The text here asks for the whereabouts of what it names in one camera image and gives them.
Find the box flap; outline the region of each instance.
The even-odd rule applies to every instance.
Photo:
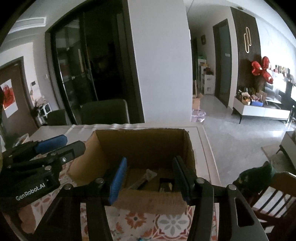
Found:
[[[78,186],[89,184],[98,177],[103,177],[110,163],[102,150],[100,142],[94,132],[85,143],[84,154],[73,160],[68,175]]]
[[[113,206],[137,213],[179,215],[186,211],[187,204],[180,192],[160,193],[123,189]]]

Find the dark green chair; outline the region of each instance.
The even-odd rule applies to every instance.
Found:
[[[47,115],[48,126],[67,126],[66,111],[65,110],[54,110],[49,112]]]
[[[83,125],[129,124],[128,105],[123,99],[111,99],[86,103],[81,108]]]

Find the wooden chair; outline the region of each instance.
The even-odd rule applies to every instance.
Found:
[[[81,122],[93,124],[129,124],[128,105],[123,99],[89,102],[82,106]]]
[[[296,176],[289,172],[276,173],[260,194],[249,204],[262,227],[272,228],[267,237],[270,241],[290,240],[287,237],[296,229]]]

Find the white wall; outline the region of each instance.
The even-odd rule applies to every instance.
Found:
[[[268,57],[272,69],[275,65],[284,66],[290,69],[290,74],[296,76],[296,48],[294,45],[263,19],[256,18],[256,22],[260,38],[261,57]]]
[[[14,48],[11,48],[9,50],[6,50],[2,53],[0,53],[0,66],[15,60],[17,58],[22,57],[24,58],[24,69],[25,69],[25,77],[27,80],[27,86],[29,92],[31,91],[30,83],[33,81],[38,84],[36,71],[35,71],[35,64],[34,64],[34,55],[33,55],[33,43],[27,43],[23,45],[18,45]],[[39,99],[41,97],[40,91],[33,92],[33,98],[35,100]]]
[[[204,26],[199,27],[196,31],[191,29],[191,32],[195,32],[195,37],[197,38],[197,50],[198,55],[203,55],[207,58],[207,64],[210,66],[211,70],[216,74],[216,57],[215,57],[215,41],[213,26],[219,22],[227,19],[230,32],[231,41],[231,54],[232,54],[232,70],[231,70],[231,87],[228,105],[232,108],[233,101],[237,90],[237,74],[238,74],[238,52],[237,52],[237,36],[234,26],[234,21],[231,13],[230,7],[226,6],[215,6],[215,11],[211,12],[208,16],[208,21]],[[205,35],[206,44],[201,44],[201,36]]]
[[[52,84],[48,74],[48,67],[45,53],[45,34],[34,36],[33,40],[33,55],[36,76],[39,82],[41,94],[49,102],[52,110],[58,110],[58,105],[54,96]]]
[[[145,122],[190,121],[192,60],[182,0],[128,0]]]

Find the tv cabinet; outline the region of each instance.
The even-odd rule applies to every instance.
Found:
[[[260,107],[253,105],[244,105],[240,100],[234,98],[233,102],[233,112],[232,114],[238,113],[240,115],[239,123],[241,123],[243,117],[262,117],[269,118],[273,120],[281,120],[288,123],[291,116],[292,110],[280,110],[272,109],[268,107]]]

